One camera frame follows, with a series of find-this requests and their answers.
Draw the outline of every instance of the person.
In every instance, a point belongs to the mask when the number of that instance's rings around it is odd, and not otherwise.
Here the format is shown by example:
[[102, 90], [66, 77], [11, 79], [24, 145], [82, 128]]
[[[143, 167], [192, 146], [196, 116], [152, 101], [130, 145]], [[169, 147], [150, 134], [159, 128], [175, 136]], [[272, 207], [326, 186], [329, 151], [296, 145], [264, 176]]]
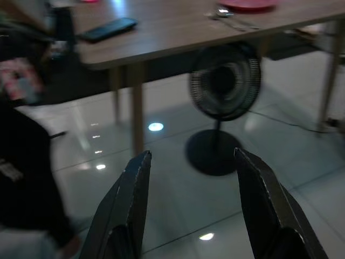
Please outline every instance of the person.
[[52, 175], [50, 142], [41, 125], [0, 101], [0, 224], [46, 230], [62, 258], [70, 258], [81, 240]]

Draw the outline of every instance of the fan stand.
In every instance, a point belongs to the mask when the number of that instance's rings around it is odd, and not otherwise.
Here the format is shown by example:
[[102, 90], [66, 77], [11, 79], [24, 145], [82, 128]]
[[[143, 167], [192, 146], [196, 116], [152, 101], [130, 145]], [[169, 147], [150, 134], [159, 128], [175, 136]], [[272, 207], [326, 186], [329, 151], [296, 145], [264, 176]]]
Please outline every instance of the fan stand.
[[232, 135], [220, 130], [221, 121], [215, 129], [208, 129], [193, 135], [187, 142], [186, 155], [189, 162], [207, 175], [227, 175], [236, 170], [234, 149], [241, 147]]

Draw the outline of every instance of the black fan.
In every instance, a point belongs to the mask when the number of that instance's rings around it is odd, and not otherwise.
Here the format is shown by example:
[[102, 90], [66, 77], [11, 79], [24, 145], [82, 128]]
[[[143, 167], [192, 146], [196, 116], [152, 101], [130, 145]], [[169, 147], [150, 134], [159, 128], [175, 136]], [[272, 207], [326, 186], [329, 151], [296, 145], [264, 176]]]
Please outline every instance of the black fan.
[[246, 43], [202, 50], [190, 73], [190, 94], [194, 104], [216, 119], [216, 128], [193, 135], [187, 143], [190, 163], [209, 175], [235, 171], [233, 158], [239, 141], [221, 131], [222, 121], [235, 120], [253, 105], [261, 86], [260, 60]]

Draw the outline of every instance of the glossy floor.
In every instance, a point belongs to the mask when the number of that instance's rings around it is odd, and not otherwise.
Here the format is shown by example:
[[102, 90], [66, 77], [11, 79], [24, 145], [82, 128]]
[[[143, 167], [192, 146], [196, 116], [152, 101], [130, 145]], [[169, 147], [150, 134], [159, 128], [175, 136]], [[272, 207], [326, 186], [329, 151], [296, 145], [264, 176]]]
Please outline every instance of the glossy floor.
[[[327, 59], [325, 53], [313, 52], [277, 62], [265, 60], [263, 90], [252, 110], [314, 128]], [[120, 99], [118, 125], [111, 93], [25, 111], [51, 132], [68, 131], [54, 140], [52, 159], [73, 216], [93, 215], [132, 157], [130, 90], [121, 90]], [[206, 176], [185, 158], [187, 140], [213, 127], [213, 120], [193, 107], [187, 75], [145, 84], [144, 106], [145, 148], [153, 153], [144, 258], [253, 258], [236, 173]], [[163, 130], [150, 131], [153, 122], [162, 123]], [[329, 258], [345, 258], [342, 138], [318, 137], [254, 113], [225, 122], [223, 130], [275, 170], [301, 204]], [[199, 239], [209, 233], [214, 234], [212, 239]]]

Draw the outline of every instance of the black phone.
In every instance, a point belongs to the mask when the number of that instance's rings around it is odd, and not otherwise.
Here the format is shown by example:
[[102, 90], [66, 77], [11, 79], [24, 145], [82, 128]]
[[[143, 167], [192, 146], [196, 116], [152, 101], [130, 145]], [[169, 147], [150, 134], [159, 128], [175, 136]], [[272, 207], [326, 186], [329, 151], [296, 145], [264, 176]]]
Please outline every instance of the black phone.
[[113, 37], [133, 29], [138, 24], [137, 20], [132, 18], [120, 18], [95, 29], [83, 32], [77, 37], [87, 42], [96, 43], [101, 40]]

